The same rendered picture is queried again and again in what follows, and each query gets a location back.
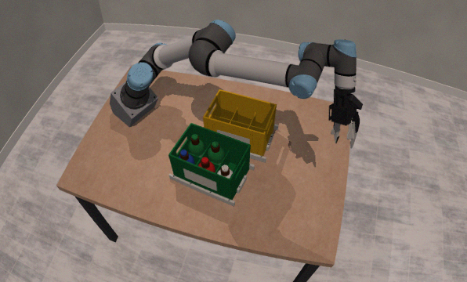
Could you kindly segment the green plastic crate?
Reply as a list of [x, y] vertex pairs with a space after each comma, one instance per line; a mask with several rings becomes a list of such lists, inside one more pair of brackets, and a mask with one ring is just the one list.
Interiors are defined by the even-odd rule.
[[[189, 141], [191, 141], [191, 136], [193, 134], [198, 135], [199, 139], [201, 139], [205, 144], [205, 152], [201, 157], [188, 153], [194, 158], [195, 164], [179, 158], [181, 150], [186, 150], [188, 152], [187, 146]], [[199, 126], [189, 132], [182, 139], [176, 150], [178, 150], [186, 137], [187, 140], [182, 145], [178, 153], [175, 152], [172, 166], [173, 174], [187, 182], [193, 183], [206, 190], [212, 191], [213, 193], [217, 193], [220, 196], [233, 200], [241, 180], [244, 178], [244, 175], [247, 175], [249, 170], [251, 145]], [[224, 149], [225, 157], [220, 165], [212, 162], [215, 166], [214, 173], [205, 168], [199, 167], [198, 165], [201, 163], [201, 159], [203, 157], [208, 157], [208, 149], [215, 141]], [[227, 165], [230, 170], [233, 171], [233, 174], [229, 179], [217, 174], [223, 165]]]

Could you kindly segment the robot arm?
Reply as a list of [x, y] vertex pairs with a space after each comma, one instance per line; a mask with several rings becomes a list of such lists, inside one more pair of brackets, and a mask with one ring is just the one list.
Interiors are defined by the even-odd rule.
[[352, 41], [338, 39], [334, 45], [303, 42], [299, 46], [301, 62], [294, 65], [224, 54], [235, 38], [235, 31], [228, 23], [213, 20], [192, 37], [171, 45], [153, 45], [139, 63], [130, 68], [126, 83], [121, 88], [122, 103], [130, 109], [143, 107], [150, 96], [150, 83], [160, 72], [188, 58], [192, 67], [203, 75], [214, 78], [223, 75], [289, 86], [290, 92], [300, 99], [312, 96], [324, 67], [335, 68], [335, 85], [339, 89], [353, 89], [356, 86], [357, 52], [356, 44]]

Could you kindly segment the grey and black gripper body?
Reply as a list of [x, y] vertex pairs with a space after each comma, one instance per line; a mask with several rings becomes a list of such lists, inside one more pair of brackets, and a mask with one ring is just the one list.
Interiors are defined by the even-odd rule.
[[350, 93], [353, 92], [355, 92], [355, 87], [353, 89], [339, 89], [335, 85], [334, 106], [333, 104], [329, 106], [329, 121], [331, 120], [341, 125], [349, 125], [351, 123], [352, 118], [355, 116], [355, 111], [357, 111], [356, 104], [349, 101]]

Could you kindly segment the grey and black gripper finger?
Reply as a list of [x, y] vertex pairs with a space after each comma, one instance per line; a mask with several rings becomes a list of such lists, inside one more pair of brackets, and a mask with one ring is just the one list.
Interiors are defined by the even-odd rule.
[[359, 117], [358, 111], [355, 111], [355, 116], [352, 118], [352, 121], [349, 124], [349, 131], [347, 133], [347, 139], [351, 139], [350, 141], [351, 149], [353, 148], [353, 145], [355, 143], [359, 125], [360, 125], [360, 117]]
[[340, 132], [340, 124], [334, 123], [334, 126], [335, 127], [333, 127], [333, 129], [331, 130], [331, 134], [334, 135], [335, 143], [337, 143], [338, 138], [339, 138], [339, 132]]

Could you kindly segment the yellow divided crate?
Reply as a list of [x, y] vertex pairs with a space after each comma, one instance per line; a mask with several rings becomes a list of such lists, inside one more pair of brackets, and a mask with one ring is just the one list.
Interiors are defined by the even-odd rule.
[[227, 92], [213, 103], [205, 128], [248, 143], [250, 153], [263, 156], [270, 139], [270, 125], [274, 128], [276, 108], [275, 103]]

